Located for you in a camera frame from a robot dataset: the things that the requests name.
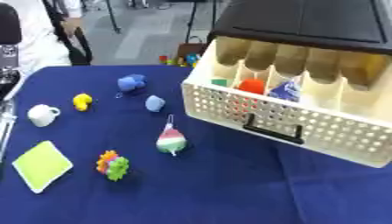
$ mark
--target table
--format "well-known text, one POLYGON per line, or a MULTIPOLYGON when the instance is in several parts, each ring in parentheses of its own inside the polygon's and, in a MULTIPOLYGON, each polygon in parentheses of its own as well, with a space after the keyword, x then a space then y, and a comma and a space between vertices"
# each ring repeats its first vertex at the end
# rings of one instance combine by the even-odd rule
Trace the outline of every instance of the table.
POLYGON ((53 67, 28 80, 17 97, 0 219, 13 224, 318 223, 392 221, 392 167, 374 169, 227 129, 185 115, 179 84, 189 68, 175 66, 53 67), (146 89, 116 99, 116 79, 145 74, 146 89), (72 98, 91 94, 86 113, 72 98), (149 95, 167 100, 162 113, 144 108, 149 95), (62 110, 51 126, 26 118, 33 105, 62 110), (189 140, 178 157, 157 152, 168 114, 189 140), (35 195, 10 163, 38 142, 53 141, 74 168, 35 195), (132 174, 105 179, 95 161, 115 149, 132 174))

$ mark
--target black bag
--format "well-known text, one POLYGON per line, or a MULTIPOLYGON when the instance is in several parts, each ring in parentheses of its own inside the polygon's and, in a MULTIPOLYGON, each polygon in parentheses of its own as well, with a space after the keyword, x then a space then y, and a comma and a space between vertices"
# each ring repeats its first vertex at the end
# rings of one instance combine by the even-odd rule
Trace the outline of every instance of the black bag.
POLYGON ((93 54, 91 52, 90 46, 83 31, 78 27, 75 31, 74 36, 78 39, 80 46, 83 48, 84 53, 73 46, 70 39, 68 38, 66 32, 61 25, 64 18, 61 13, 57 12, 53 6, 51 6, 47 0, 43 0, 44 6, 46 8, 47 14, 52 21, 54 27, 54 33, 59 37, 59 40, 64 43, 69 51, 69 59, 73 66, 90 66, 93 60, 93 54))

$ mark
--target gray floor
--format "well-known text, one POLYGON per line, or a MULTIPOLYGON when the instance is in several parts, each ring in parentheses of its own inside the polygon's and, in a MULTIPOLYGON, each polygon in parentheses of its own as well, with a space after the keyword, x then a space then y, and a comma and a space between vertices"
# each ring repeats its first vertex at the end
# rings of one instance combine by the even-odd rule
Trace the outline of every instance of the gray floor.
MULTIPOLYGON (((185 41, 191 3, 175 3, 170 9, 158 10, 154 6, 159 3, 150 0, 150 8, 133 10, 123 0, 112 2, 121 34, 112 30, 104 3, 89 7, 90 11, 83 18, 95 65, 157 64, 159 55, 174 56, 178 45, 185 41)), ((226 5, 226 2, 218 3, 218 16, 226 5)), ((192 35, 205 41, 211 23, 212 4, 200 3, 192 35)))

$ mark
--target red ball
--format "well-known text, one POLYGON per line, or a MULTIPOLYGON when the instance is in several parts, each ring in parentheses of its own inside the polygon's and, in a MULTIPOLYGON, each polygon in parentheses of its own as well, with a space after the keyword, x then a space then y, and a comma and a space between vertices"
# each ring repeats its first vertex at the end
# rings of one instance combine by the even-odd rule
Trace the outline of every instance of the red ball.
POLYGON ((264 81, 255 79, 243 80, 238 89, 254 94, 262 95, 264 93, 264 81))

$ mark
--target black lid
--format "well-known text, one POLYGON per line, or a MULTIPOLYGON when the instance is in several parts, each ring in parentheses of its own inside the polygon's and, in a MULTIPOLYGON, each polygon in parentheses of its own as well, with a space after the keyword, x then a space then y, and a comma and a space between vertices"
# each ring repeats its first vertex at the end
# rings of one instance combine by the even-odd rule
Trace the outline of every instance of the black lid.
POLYGON ((233 0, 210 33, 296 46, 392 55, 382 0, 233 0))

